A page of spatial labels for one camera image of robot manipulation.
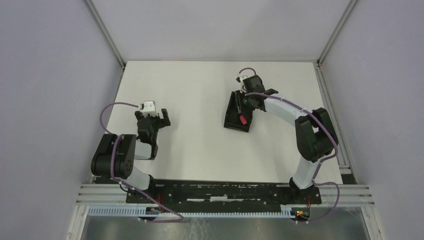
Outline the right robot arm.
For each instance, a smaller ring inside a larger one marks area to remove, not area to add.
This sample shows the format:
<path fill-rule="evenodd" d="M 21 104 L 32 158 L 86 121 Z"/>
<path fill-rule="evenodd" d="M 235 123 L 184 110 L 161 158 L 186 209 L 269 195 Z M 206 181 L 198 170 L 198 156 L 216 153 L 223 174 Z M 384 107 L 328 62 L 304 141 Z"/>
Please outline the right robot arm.
<path fill-rule="evenodd" d="M 322 107 L 308 109 L 285 98 L 275 89 L 265 89 L 258 75 L 238 75 L 240 84 L 236 100 L 241 110 L 261 110 L 275 115 L 292 125 L 300 160 L 295 174 L 289 180 L 289 199 L 302 204 L 309 198 L 309 191 L 316 185 L 315 179 L 323 162 L 338 155 L 339 140 L 328 111 Z"/>

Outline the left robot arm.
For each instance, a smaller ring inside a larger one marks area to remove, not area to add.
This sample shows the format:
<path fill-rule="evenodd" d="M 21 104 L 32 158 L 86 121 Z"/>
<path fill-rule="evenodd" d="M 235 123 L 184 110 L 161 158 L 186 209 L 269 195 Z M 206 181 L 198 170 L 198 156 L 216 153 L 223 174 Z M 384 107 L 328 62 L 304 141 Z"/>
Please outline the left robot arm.
<path fill-rule="evenodd" d="M 124 134 L 119 140 L 116 134 L 104 134 L 90 164 L 94 176 L 110 179 L 113 172 L 120 184 L 139 189 L 137 196 L 145 204 L 156 200 L 157 190 L 150 186 L 153 177 L 136 168 L 134 162 L 156 158 L 159 130 L 171 125 L 167 109 L 161 109 L 161 113 L 136 111 L 137 134 Z"/>

